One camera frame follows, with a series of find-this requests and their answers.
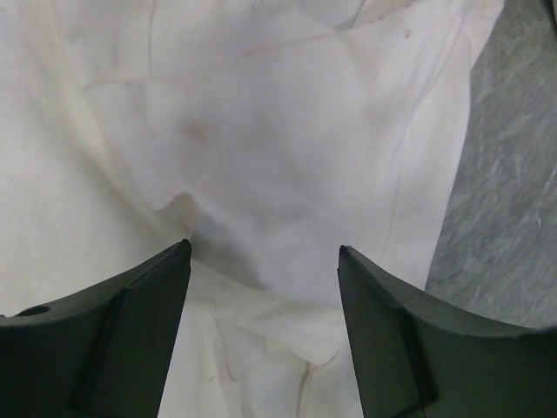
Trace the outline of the cream white t shirt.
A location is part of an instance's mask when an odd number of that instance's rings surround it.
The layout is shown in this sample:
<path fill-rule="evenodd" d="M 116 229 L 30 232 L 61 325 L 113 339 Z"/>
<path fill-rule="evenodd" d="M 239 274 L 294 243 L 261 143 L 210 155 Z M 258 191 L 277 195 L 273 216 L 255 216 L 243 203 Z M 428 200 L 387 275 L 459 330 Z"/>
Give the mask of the cream white t shirt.
<path fill-rule="evenodd" d="M 191 242 L 163 417 L 359 417 L 339 248 L 426 284 L 501 1 L 4 1 L 1 310 Z"/>

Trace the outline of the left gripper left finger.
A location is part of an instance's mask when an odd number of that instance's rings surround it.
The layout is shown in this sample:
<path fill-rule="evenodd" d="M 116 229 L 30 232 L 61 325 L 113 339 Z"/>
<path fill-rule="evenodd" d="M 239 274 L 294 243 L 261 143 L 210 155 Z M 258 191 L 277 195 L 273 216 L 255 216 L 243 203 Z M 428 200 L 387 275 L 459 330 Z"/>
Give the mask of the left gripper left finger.
<path fill-rule="evenodd" d="M 72 295 L 1 319 L 4 417 L 158 414 L 191 274 L 182 240 Z"/>

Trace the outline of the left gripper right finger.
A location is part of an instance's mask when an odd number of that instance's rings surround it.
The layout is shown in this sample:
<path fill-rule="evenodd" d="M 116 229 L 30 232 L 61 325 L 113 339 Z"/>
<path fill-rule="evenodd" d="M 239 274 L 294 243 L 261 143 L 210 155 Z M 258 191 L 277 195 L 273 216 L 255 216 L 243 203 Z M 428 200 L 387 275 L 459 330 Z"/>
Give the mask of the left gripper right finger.
<path fill-rule="evenodd" d="M 457 308 L 349 246 L 338 276 L 364 416 L 555 416 L 554 327 Z"/>

